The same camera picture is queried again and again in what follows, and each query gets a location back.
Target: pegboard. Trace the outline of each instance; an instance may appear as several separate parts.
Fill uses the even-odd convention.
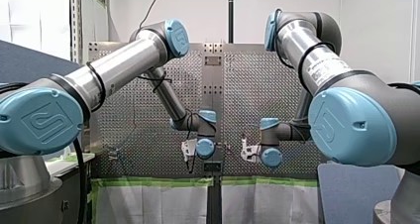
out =
[[[89,58],[98,59],[123,45],[92,43]],[[192,44],[187,56],[164,66],[175,92],[192,111],[200,109],[202,91],[206,91],[202,71],[209,48],[203,46]],[[284,162],[274,170],[247,163],[240,156],[243,134],[249,145],[259,142],[262,117],[293,118],[301,87],[295,71],[281,65],[276,54],[266,52],[263,45],[223,45],[218,53],[223,68],[223,78],[218,79],[223,83],[223,175],[316,177],[322,156],[311,142],[281,142]],[[104,150],[93,163],[95,176],[190,175],[180,150],[186,133],[169,128],[169,116],[146,81],[136,79],[110,97],[97,117],[98,133],[91,136]],[[193,175],[203,175],[202,166],[196,159]]]
[[[91,43],[89,60],[99,59],[123,45]],[[201,104],[201,64],[202,51],[192,46],[183,59],[173,59],[164,66],[173,89],[191,111],[198,111]],[[188,173],[180,148],[187,132],[169,127],[170,117],[152,90],[147,81],[135,79],[107,99],[98,111],[99,128],[95,129],[97,134],[92,130],[91,141],[100,143],[103,152],[93,162],[93,176],[203,175],[199,159],[195,161],[194,173]]]
[[[240,157],[241,138],[248,145],[260,141],[260,121],[277,117],[290,121],[297,109],[301,85],[293,69],[282,65],[262,45],[224,47],[224,175],[280,175],[315,178],[322,156],[312,142],[280,142],[283,164],[270,169]]]

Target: green tape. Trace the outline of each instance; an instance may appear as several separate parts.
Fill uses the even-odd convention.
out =
[[[99,186],[92,185],[92,190],[90,191],[90,196],[92,198],[92,223],[96,223],[96,206],[98,204],[98,192]]]
[[[83,159],[85,160],[86,158],[91,157],[91,156],[92,156],[92,154],[83,154]],[[62,160],[60,158],[52,158],[52,159],[48,160],[47,163],[55,162],[55,161],[58,161],[58,160],[65,161],[65,162],[77,162],[77,156],[76,155],[71,155],[71,156],[66,157],[64,160]]]
[[[155,186],[155,187],[194,187],[211,186],[213,178],[154,178],[154,177],[119,177],[92,179],[92,185],[104,186]]]
[[[294,179],[287,177],[262,177],[262,176],[251,176],[251,177],[223,177],[222,185],[255,185],[255,184],[276,184],[276,185],[287,185],[287,186],[307,186],[317,187],[317,180],[305,180],[305,179]]]

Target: blue panel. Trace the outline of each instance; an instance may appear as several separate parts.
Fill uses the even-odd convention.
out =
[[[196,148],[197,156],[201,159],[209,159],[214,154],[214,143],[209,139],[200,139]]]
[[[167,44],[175,57],[183,57],[188,53],[189,40],[184,26],[177,20],[164,22]]]
[[[309,108],[311,135],[329,159],[347,165],[385,164],[396,149],[396,131],[386,111],[351,88],[330,88]]]
[[[30,88],[0,101],[0,149],[16,155],[45,155],[72,143],[83,115],[67,93]]]
[[[206,121],[209,121],[211,123],[216,123],[216,112],[211,110],[200,110],[198,112],[200,116],[205,119]]]
[[[280,124],[278,118],[262,118],[260,130],[266,130]]]
[[[52,73],[66,75],[80,65],[0,41],[0,82],[33,82]]]
[[[393,166],[318,166],[325,223],[372,223],[374,207],[392,199],[400,181]]]
[[[262,152],[262,163],[266,167],[270,168],[277,168],[283,162],[283,155],[282,153],[275,148],[268,148]]]

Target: robotic arm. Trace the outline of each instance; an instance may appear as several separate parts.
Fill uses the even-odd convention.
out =
[[[185,56],[188,49],[182,24],[165,21],[141,28],[125,47],[66,76],[55,74],[1,94],[0,149],[15,155],[45,155],[63,149],[106,97],[142,73],[157,74],[161,66]],[[159,87],[159,91],[165,89],[173,92],[171,87]],[[166,108],[180,104],[175,95],[161,94]],[[180,116],[175,109],[169,114]]]
[[[310,136],[327,158],[341,164],[418,167],[419,89],[386,84],[369,71],[351,69],[337,56],[341,34],[331,17],[277,10],[266,24],[265,48],[296,70],[303,87],[290,123],[262,119],[259,155],[266,166],[281,164],[278,141]]]

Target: light blue joint cap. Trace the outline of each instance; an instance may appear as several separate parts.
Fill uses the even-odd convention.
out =
[[[278,124],[280,124],[278,118],[262,118],[260,130],[270,129],[272,127],[277,126]]]
[[[385,164],[397,137],[392,120],[371,97],[352,88],[329,88],[309,108],[311,135],[334,162],[361,167]]]
[[[200,116],[208,122],[216,123],[216,112],[212,110],[200,110],[198,112]]]
[[[198,140],[195,151],[199,158],[204,160],[209,159],[214,154],[214,143],[209,139],[200,139]]]
[[[265,25],[265,39],[264,39],[264,48],[266,51],[275,52],[274,40],[275,40],[275,11],[272,12],[268,19],[266,20]]]
[[[269,168],[278,168],[283,162],[282,153],[276,148],[268,148],[262,152],[262,163]]]
[[[167,44],[175,57],[183,57],[188,53],[189,40],[185,27],[178,20],[164,22]]]
[[[0,100],[0,149],[47,155],[70,145],[83,127],[80,105],[69,94],[30,88]]]

